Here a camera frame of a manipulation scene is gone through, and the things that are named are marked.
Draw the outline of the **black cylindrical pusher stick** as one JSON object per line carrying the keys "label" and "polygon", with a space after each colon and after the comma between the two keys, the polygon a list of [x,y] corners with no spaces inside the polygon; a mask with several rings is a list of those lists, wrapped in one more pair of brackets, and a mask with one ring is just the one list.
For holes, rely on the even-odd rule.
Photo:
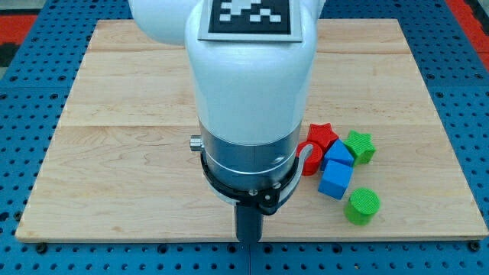
{"label": "black cylindrical pusher stick", "polygon": [[257,243],[262,237],[263,215],[252,207],[235,206],[237,239],[244,244]]}

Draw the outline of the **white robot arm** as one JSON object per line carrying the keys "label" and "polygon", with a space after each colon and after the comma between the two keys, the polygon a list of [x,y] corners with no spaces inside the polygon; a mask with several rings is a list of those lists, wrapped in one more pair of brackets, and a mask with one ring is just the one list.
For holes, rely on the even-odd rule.
{"label": "white robot arm", "polygon": [[151,39],[184,46],[200,133],[190,139],[208,184],[235,208],[252,244],[293,194],[312,146],[299,145],[323,2],[129,0]]}

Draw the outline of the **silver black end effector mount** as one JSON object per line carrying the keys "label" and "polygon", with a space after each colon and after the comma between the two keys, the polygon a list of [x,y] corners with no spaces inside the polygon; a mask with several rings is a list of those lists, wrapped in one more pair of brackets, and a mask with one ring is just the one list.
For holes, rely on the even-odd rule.
{"label": "silver black end effector mount", "polygon": [[300,135],[290,134],[266,144],[236,144],[201,127],[189,140],[200,153],[203,173],[215,194],[234,206],[256,208],[273,215],[292,196],[302,177],[302,157],[296,156]]}

